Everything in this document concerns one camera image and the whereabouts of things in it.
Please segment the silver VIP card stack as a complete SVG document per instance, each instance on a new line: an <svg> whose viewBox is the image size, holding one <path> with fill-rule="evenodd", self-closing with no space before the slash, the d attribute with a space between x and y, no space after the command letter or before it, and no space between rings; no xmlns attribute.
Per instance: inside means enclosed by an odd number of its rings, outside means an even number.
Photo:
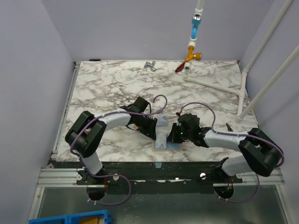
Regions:
<svg viewBox="0 0 299 224"><path fill-rule="evenodd" d="M165 114L156 115L156 119L157 119L157 126L168 126L169 125L168 118Z"/></svg>

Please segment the single silver card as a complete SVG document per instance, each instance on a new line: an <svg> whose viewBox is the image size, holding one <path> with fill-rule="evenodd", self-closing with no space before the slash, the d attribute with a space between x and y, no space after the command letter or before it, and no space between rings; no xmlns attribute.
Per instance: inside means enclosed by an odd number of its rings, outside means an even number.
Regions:
<svg viewBox="0 0 299 224"><path fill-rule="evenodd" d="M155 149L166 149L167 148L167 133L159 132L157 133L157 138L155 140Z"/></svg>

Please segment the beige card holder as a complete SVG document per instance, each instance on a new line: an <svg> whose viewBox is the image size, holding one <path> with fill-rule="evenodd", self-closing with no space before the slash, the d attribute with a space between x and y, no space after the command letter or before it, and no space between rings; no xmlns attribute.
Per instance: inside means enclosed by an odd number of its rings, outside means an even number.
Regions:
<svg viewBox="0 0 299 224"><path fill-rule="evenodd" d="M167 140L170 133L157 132L156 140L152 142L152 151L177 151L181 149L181 143L173 143Z"/></svg>

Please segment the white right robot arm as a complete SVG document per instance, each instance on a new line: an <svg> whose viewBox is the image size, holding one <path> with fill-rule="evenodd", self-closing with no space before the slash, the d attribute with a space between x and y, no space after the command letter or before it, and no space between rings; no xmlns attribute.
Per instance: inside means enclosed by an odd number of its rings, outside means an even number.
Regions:
<svg viewBox="0 0 299 224"><path fill-rule="evenodd" d="M281 149L260 129L247 133L217 132L210 127L200 127L200 119L190 113L178 117L172 124L168 142L192 142L198 147L218 147L240 152L241 155L223 159L215 168L215 178L227 182L239 173L254 172L268 177L279 162L284 160Z"/></svg>

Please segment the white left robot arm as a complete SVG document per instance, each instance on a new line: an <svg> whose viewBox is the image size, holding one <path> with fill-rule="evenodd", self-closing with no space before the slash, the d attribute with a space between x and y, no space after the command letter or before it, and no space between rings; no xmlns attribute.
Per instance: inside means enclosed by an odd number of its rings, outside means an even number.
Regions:
<svg viewBox="0 0 299 224"><path fill-rule="evenodd" d="M143 114L150 103L142 97L128 105L121 106L119 109L96 117L89 111L80 114L73 126L65 136L65 141L71 147L82 164L89 170L87 178L93 184L103 181L103 168L96 150L100 144L104 132L119 127L134 124L138 132L156 139L157 119Z"/></svg>

